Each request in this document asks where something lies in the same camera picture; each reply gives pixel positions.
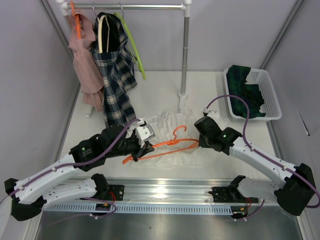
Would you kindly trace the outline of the orange plastic hanger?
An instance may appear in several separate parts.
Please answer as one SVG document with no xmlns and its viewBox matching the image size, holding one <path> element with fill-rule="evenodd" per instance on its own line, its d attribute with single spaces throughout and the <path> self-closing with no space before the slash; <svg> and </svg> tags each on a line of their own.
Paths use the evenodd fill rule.
<svg viewBox="0 0 320 240">
<path fill-rule="evenodd" d="M 198 147 L 198 143 L 199 143 L 198 139 L 195 139 L 195 138 L 178 138 L 178 131 L 179 130 L 183 130 L 184 132 L 186 132 L 187 129 L 188 128 L 187 128 L 186 125 L 179 125 L 172 132 L 173 139 L 168 140 L 168 141 L 164 141 L 164 142 L 160 142 L 160 143 L 157 143 L 157 144 L 153 145 L 153 147 L 155 149 L 154 150 L 155 153 L 154 154 L 148 153 L 145 156 L 141 157 L 138 161 L 158 158 L 158 157 L 162 157 L 162 156 L 166 156 L 166 155 L 170 155 L 170 154 L 175 154 L 175 153 L 179 153 L 179 152 L 184 152 L 184 151 L 188 151 L 188 150 L 192 150 L 192 149 L 197 148 Z M 180 143 L 190 143 L 190 145 L 184 146 L 184 147 L 178 147 L 178 145 Z M 127 164 L 130 161 L 134 162 L 132 156 L 126 157 L 122 161 L 122 164 L 123 165 Z"/>
</svg>

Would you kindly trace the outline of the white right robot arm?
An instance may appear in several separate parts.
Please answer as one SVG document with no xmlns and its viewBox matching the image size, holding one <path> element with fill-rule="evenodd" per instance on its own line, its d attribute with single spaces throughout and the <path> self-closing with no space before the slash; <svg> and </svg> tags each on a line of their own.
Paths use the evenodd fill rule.
<svg viewBox="0 0 320 240">
<path fill-rule="evenodd" d="M 228 186 L 228 196 L 234 202 L 257 198 L 278 203 L 287 213 L 300 216 L 316 193 L 311 168 L 302 163 L 296 166 L 254 148 L 237 130 L 220 129 L 208 115 L 194 123 L 199 132 L 199 146 L 213 149 L 245 162 L 264 174 L 267 180 L 237 176 Z"/>
</svg>

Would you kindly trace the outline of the white pleated skirt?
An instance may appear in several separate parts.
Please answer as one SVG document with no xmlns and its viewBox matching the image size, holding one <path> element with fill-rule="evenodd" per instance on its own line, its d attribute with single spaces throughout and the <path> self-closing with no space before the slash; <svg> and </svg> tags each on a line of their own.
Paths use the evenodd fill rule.
<svg viewBox="0 0 320 240">
<path fill-rule="evenodd" d="M 172 168 L 198 167 L 214 161 L 220 153 L 199 146 L 200 134 L 194 126 L 203 116 L 200 108 L 183 107 L 179 113 L 165 111 L 144 117 L 155 133 L 155 137 L 149 141 L 155 150 L 140 157 L 137 162 L 128 156 L 122 164 L 133 167 Z"/>
</svg>

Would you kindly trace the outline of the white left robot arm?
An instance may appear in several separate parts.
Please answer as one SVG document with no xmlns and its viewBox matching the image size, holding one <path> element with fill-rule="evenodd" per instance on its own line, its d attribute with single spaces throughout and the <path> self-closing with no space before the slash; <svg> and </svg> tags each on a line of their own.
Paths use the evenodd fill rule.
<svg viewBox="0 0 320 240">
<path fill-rule="evenodd" d="M 147 123 L 130 127 L 112 125 L 81 141 L 60 160 L 35 175 L 23 180 L 7 179 L 4 187 L 11 198 L 10 215 L 17 221 L 26 221 L 58 203 L 113 200 L 112 188 L 103 174 L 95 173 L 74 184 L 62 185 L 62 182 L 103 166 L 109 158 L 131 156 L 137 161 L 155 150 L 150 143 L 154 137 L 154 130 Z"/>
</svg>

